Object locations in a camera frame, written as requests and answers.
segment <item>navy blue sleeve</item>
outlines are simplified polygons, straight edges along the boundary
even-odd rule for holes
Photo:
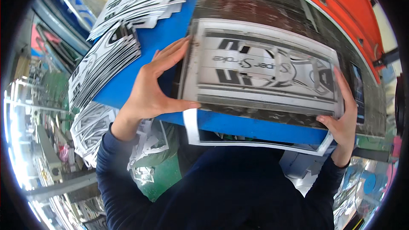
[[[305,195],[307,218],[315,229],[334,229],[334,195],[338,192],[348,165],[340,168],[329,156]]]
[[[152,202],[142,194],[126,170],[132,145],[117,140],[111,133],[111,125],[98,151],[98,189],[104,201],[108,228],[137,229]]]

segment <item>person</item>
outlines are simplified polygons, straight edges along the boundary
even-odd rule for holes
[[[168,98],[157,83],[183,58],[188,43],[186,37],[156,51],[151,63],[141,67],[129,99],[103,137],[96,173],[109,229],[334,229],[333,196],[350,161],[357,118],[351,90],[338,69],[345,113],[339,120],[317,116],[337,146],[305,197],[271,156],[274,149],[238,146],[205,151],[154,203],[141,193],[126,171],[138,123],[200,107]]]

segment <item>blue workbench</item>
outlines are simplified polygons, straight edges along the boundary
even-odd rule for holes
[[[183,3],[180,13],[174,13],[171,18],[159,20],[153,29],[138,29],[142,50],[141,57],[111,79],[94,100],[121,108],[130,95],[139,69],[151,61],[156,49],[161,50],[186,35],[196,1],[187,0],[186,3]],[[175,67],[166,71],[160,78],[160,86],[167,95],[171,92],[174,74]],[[183,125],[182,113],[164,114],[158,118]],[[318,145],[327,134],[326,130],[321,129],[254,120],[203,110],[198,110],[197,118],[199,129],[278,142]]]

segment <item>person's left hand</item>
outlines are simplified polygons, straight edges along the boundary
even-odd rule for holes
[[[189,39],[181,38],[165,49],[157,50],[151,63],[141,67],[128,100],[111,126],[112,134],[117,139],[123,141],[132,139],[141,119],[200,107],[195,101],[167,97],[157,82],[164,71],[183,58]]]

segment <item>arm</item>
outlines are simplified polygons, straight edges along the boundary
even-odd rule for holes
[[[181,60],[188,42],[189,38],[183,38],[157,51],[152,62],[140,69],[129,99],[102,138],[96,174],[109,229],[140,227],[152,204],[126,171],[132,153],[130,141],[141,119],[199,107],[196,102],[168,98],[157,83],[165,70]]]
[[[334,72],[345,100],[344,115],[339,120],[319,115],[317,120],[328,127],[338,145],[305,196],[307,217],[317,229],[334,229],[334,195],[340,187],[355,145],[357,106],[345,77],[338,69]]]

